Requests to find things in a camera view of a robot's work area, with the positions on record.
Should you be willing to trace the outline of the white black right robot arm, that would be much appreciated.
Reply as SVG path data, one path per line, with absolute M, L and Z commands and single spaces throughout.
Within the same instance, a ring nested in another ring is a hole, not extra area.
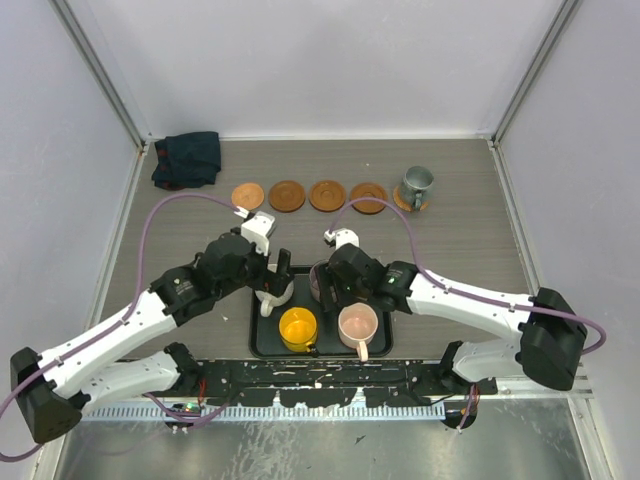
M 449 393 L 520 375 L 556 391 L 574 385 L 587 331 L 554 290 L 529 296 L 478 288 L 413 263 L 384 265 L 353 244 L 337 248 L 318 276 L 327 306 L 363 302 L 383 312 L 435 316 L 492 334 L 490 341 L 449 343 L 437 370 Z

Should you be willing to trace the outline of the pink ceramic mug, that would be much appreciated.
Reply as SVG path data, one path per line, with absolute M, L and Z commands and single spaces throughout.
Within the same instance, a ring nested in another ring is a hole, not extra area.
M 346 347 L 356 351 L 361 362 L 369 360 L 368 345 L 378 326 L 376 312 L 364 303 L 344 307 L 338 315 L 339 338 Z

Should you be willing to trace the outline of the woven rattan coaster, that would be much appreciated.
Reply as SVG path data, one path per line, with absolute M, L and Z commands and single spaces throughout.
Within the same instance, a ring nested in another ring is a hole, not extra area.
M 231 194 L 231 202 L 236 207 L 246 210 L 255 210 L 262 205 L 265 199 L 263 188 L 254 182 L 238 185 Z
M 405 212 L 421 212 L 424 211 L 428 206 L 429 206 L 429 202 L 425 202 L 423 203 L 420 208 L 418 210 L 413 209 L 413 207 L 406 203 L 401 195 L 400 195 L 400 186 L 396 186 L 393 190 L 393 199 L 395 204 L 403 211 Z

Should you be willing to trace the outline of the grey ceramic mug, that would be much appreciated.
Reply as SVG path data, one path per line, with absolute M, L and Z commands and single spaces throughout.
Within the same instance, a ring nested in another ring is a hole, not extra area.
M 400 185 L 400 196 L 411 211 L 419 211 L 427 205 L 434 184 L 432 172 L 422 166 L 409 168 Z

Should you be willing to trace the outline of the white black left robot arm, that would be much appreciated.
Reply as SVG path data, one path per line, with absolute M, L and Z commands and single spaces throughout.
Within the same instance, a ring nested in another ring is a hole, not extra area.
M 221 235 L 188 264 L 164 272 L 120 312 L 80 336 L 38 353 L 24 347 L 10 359 L 11 400 L 32 440 L 43 445 L 73 429 L 89 411 L 126 395 L 172 390 L 194 393 L 198 364 L 182 345 L 141 361 L 122 357 L 211 311 L 243 288 L 282 296 L 293 281 L 291 254 L 282 249 L 269 267 L 267 237 L 234 230 Z

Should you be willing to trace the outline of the white ceramic mug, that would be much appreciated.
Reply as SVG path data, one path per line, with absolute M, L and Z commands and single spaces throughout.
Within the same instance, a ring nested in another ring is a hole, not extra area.
M 287 288 L 285 289 L 284 293 L 279 297 L 276 297 L 271 293 L 268 293 L 266 291 L 266 287 L 263 287 L 262 289 L 257 290 L 255 292 L 255 297 L 259 301 L 259 314 L 264 318 L 270 316 L 272 311 L 276 307 L 280 307 L 286 304 L 292 298 L 293 293 L 294 293 L 294 281 L 291 281 L 287 285 Z

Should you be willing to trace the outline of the purple glass cup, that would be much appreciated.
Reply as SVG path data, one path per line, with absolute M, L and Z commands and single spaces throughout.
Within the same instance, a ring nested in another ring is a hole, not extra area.
M 312 298 L 316 302 L 320 302 L 320 289 L 319 289 L 319 281 L 317 277 L 318 268 L 326 263 L 325 260 L 321 260 L 314 264 L 309 272 L 309 288 Z

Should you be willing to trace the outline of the brown wooden coaster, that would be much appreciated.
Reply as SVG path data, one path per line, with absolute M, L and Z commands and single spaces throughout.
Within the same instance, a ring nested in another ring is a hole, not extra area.
M 386 201 L 388 196 L 381 185 L 372 182 L 355 185 L 350 192 L 350 200 L 353 201 L 352 208 L 361 214 L 375 215 L 386 208 L 384 204 L 370 201 L 369 198 Z
M 278 212 L 292 213 L 300 209 L 306 201 L 304 187 L 293 180 L 283 180 L 269 190 L 270 206 Z
M 322 180 L 311 187 L 309 200 L 312 207 L 320 212 L 334 212 L 344 206 L 346 190 L 337 181 Z

